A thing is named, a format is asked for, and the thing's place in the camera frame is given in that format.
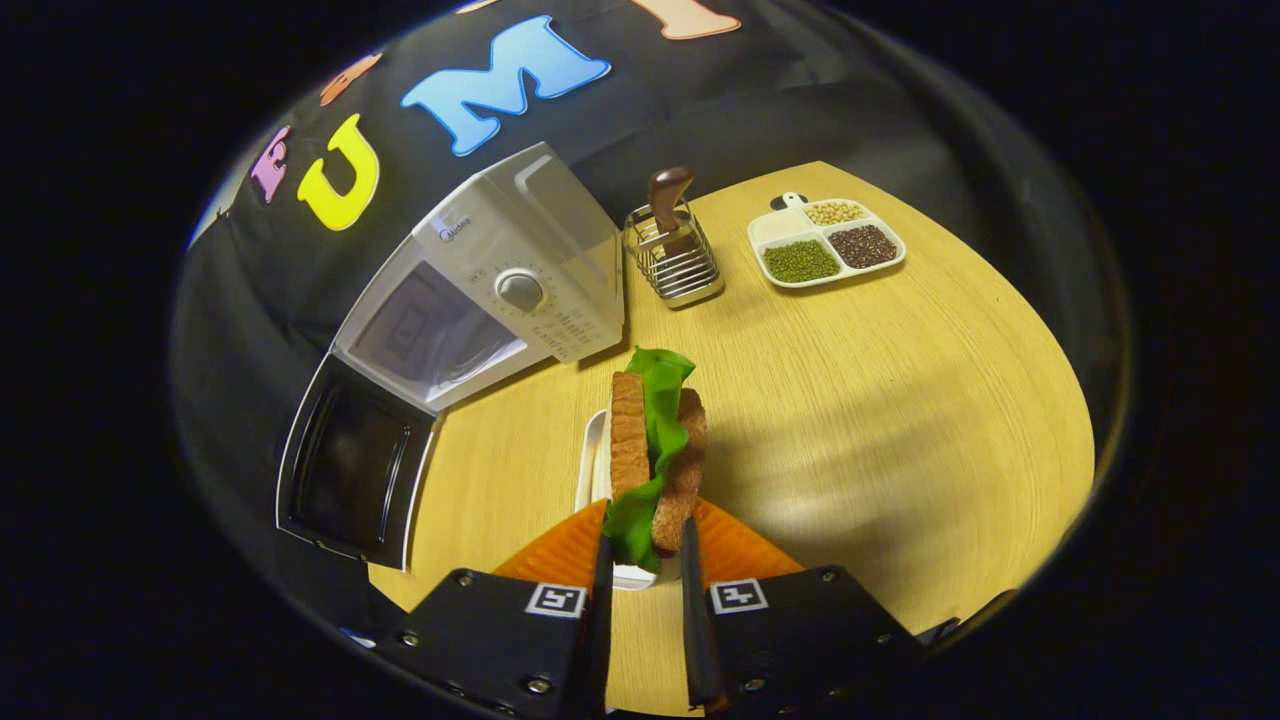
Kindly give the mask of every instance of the white tray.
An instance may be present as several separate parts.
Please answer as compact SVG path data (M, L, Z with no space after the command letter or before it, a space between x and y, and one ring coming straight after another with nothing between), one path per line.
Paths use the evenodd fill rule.
M776 213L769 213L767 215L760 215L759 218L751 220L751 224L746 227L746 237L751 242L751 251L755 254L755 261L760 265L760 272L764 277L769 279L776 286L781 287L810 287L815 284L829 283L840 281L844 278L851 278L854 275L865 275L867 273L874 273L876 270L883 270L891 265L897 265L904 259L906 259L906 243L902 238L897 237L893 228L888 227L888 223L882 220L879 215L872 213L861 202L855 202L852 200L846 200L844 197L828 197L826 200L817 200L813 202L804 202L800 196L795 192L787 192L782 196L783 202L787 206ZM856 220L849 220L845 223L836 223L833 225L819 225L813 222L809 215L804 211L805 208L810 205L818 205L819 202L847 202L850 205L856 205L865 213L861 218ZM831 246L831 241L827 240L831 233L837 231L846 231L850 228L859 228L865 225L876 225L879 228L884 237L887 237L895 246L897 246L897 256L887 263L881 263L878 265L872 265L869 268L850 268L845 264L836 249ZM792 242L801 242L805 240L817 240L822 243L823 249L836 259L840 265L840 272L833 275L827 275L824 278L817 278L812 281L804 281L799 283L782 282L769 274L768 266L764 264L764 251L771 247L782 247L791 245Z
M586 430L582 433L582 459L577 466L577 492L573 496L573 512L598 500L609 497L613 492L613 488L609 486L608 456L600 452L604 447L604 434L608 432L605 424L607 415L607 411L600 410L586 421ZM654 583L678 579L678 555L663 560L662 570L657 575L648 570L641 570L635 565L613 565L613 588L620 591L643 591Z

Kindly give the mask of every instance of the microwave oven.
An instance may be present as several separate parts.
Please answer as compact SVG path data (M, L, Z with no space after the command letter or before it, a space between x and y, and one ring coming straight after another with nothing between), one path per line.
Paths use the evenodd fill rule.
M356 300L289 428L276 528L404 570L417 488L460 400L622 341L618 227L545 142L471 176Z

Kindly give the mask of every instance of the metal wire basket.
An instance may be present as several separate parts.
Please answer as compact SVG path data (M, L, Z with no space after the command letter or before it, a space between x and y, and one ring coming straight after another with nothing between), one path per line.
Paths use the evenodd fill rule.
M707 233L681 197L676 205L680 227L660 232L653 210L644 205L632 210L623 224L623 243L636 260L640 273L667 307L682 307L724 290L724 278Z

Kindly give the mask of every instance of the wooden handle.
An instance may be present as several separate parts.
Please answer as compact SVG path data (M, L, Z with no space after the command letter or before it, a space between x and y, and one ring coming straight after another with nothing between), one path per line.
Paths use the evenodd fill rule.
M676 219L676 201L691 182L694 173L689 172L689 168L680 167L658 170L649 178L649 209L653 210L659 231L671 232L680 227Z

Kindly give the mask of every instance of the grain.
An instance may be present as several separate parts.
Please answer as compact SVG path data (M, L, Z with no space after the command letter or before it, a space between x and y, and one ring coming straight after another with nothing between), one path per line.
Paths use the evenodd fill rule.
M897 246L876 225L836 231L827 240L846 265L859 270L897 258Z
M787 283L815 281L840 272L840 263L817 240L767 249L764 266L771 275Z
M850 202L841 202L838 200L828 200L826 202L814 202L804 209L809 219L819 225L833 225L836 223L847 223L849 220L856 220L867 215L867 211L858 205Z

